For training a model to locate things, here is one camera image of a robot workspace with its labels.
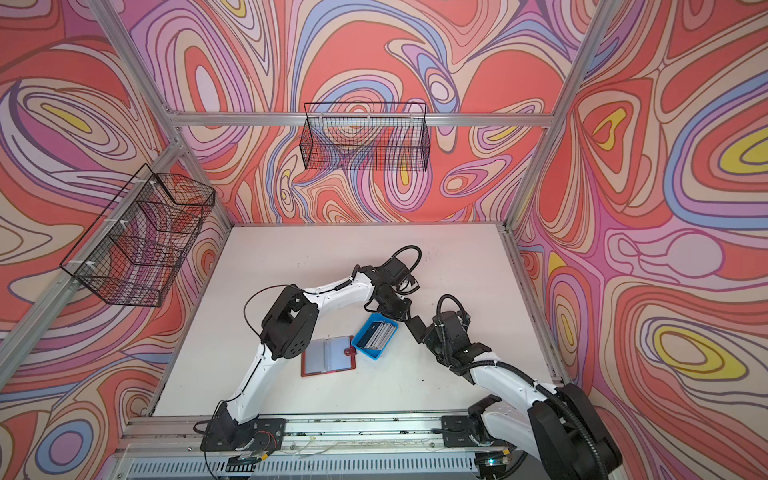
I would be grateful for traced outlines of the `red leather card holder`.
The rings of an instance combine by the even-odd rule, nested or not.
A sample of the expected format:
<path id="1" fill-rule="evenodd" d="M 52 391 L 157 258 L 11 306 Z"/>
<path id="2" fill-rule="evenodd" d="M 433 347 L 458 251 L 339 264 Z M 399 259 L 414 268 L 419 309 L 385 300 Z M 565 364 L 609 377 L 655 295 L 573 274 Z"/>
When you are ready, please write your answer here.
<path id="1" fill-rule="evenodd" d="M 339 336 L 327 339 L 312 340 L 311 342 L 326 342 L 327 368 L 326 371 L 322 374 L 307 375 L 305 373 L 305 350 L 301 355 L 301 376 L 311 377 L 355 370 L 357 350 L 352 346 L 352 340 L 352 336 Z"/>

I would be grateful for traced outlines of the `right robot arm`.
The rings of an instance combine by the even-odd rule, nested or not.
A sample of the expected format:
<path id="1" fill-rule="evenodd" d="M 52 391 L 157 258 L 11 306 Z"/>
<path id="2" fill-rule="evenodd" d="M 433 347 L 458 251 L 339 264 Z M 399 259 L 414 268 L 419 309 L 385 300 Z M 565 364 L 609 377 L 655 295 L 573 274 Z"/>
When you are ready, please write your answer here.
<path id="1" fill-rule="evenodd" d="M 536 380 L 471 341 L 470 315 L 455 296 L 445 294 L 438 302 L 445 300 L 458 309 L 437 307 L 429 325 L 408 309 L 399 320 L 438 364 L 489 392 L 467 410 L 474 439 L 522 450 L 537 458 L 551 479 L 607 479 L 622 466 L 620 448 L 580 387 Z"/>

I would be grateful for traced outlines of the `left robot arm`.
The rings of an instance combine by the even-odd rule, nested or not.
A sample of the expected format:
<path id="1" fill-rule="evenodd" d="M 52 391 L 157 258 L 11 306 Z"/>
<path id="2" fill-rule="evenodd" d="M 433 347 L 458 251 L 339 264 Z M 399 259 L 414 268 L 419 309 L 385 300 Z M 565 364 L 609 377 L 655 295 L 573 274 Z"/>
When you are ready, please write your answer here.
<path id="1" fill-rule="evenodd" d="M 257 418 L 269 389 L 288 360 L 304 353 L 318 320 L 350 305 L 404 322 L 410 318 L 409 296 L 419 289 L 413 272 L 422 258 L 416 245 L 406 245 L 380 266 L 354 267 L 345 279 L 321 287 L 283 288 L 261 322 L 260 346 L 232 398 L 220 401 L 202 431 L 204 453 L 245 450 L 254 443 Z"/>

